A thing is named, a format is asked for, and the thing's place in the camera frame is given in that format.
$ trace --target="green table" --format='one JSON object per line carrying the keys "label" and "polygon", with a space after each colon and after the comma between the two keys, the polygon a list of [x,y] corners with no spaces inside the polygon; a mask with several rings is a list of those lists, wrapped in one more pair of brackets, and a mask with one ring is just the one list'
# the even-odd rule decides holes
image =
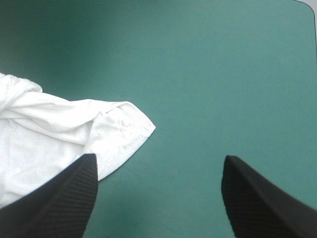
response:
{"label": "green table", "polygon": [[84,238],[233,237],[227,154],[317,208],[315,40],[294,0],[0,2],[1,72],[157,126],[99,183]]}

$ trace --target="crumpled fabric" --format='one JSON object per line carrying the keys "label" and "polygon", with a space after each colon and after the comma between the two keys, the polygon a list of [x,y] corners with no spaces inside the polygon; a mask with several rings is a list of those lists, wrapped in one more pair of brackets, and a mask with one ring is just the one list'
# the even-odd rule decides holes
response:
{"label": "crumpled fabric", "polygon": [[68,101],[0,73],[0,208],[40,187],[85,153],[98,179],[120,167],[155,126],[129,102]]}

